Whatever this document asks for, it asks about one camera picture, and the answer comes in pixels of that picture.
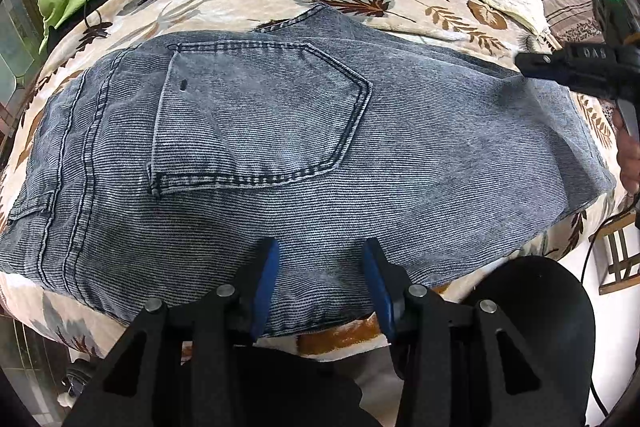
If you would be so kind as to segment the person's right hand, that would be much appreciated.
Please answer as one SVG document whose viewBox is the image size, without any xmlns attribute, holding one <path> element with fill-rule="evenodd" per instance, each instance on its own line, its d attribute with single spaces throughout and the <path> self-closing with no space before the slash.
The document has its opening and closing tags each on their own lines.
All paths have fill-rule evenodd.
<svg viewBox="0 0 640 427">
<path fill-rule="evenodd" d="M 631 194 L 639 193 L 640 184 L 640 145 L 625 127 L 622 115 L 615 109 L 613 122 L 616 132 L 617 164 L 620 166 L 620 182 Z"/>
</svg>

